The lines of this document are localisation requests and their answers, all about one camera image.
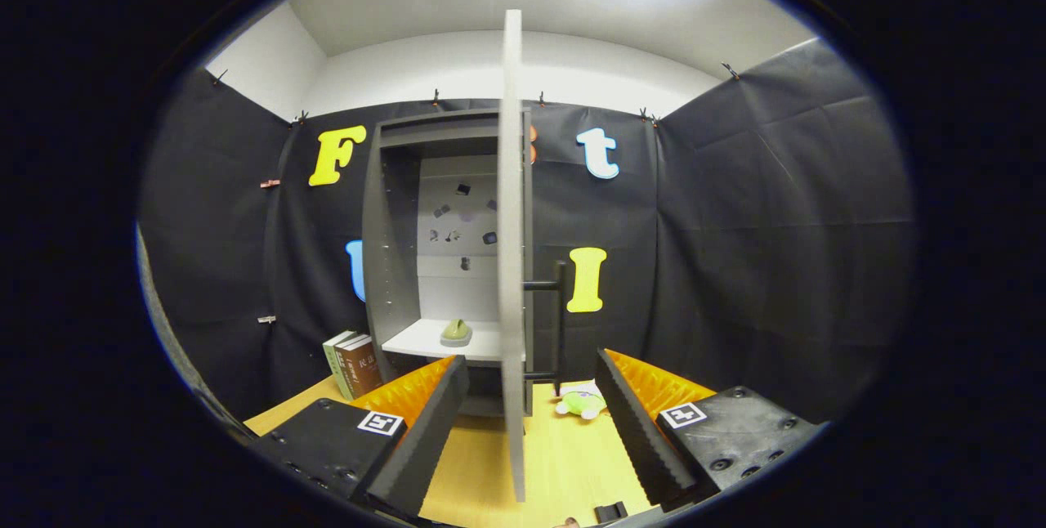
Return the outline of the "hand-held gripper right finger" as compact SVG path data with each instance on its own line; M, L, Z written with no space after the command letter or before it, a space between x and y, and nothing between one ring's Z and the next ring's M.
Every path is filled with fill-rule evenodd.
M774 468L826 427L748 387L711 391L604 348L595 383L649 503L665 512Z

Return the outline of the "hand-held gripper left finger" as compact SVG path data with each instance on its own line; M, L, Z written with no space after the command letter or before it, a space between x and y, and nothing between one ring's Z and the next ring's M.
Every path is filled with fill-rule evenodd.
M448 355L350 404L311 401L249 449L329 501L417 521L467 389L467 358Z

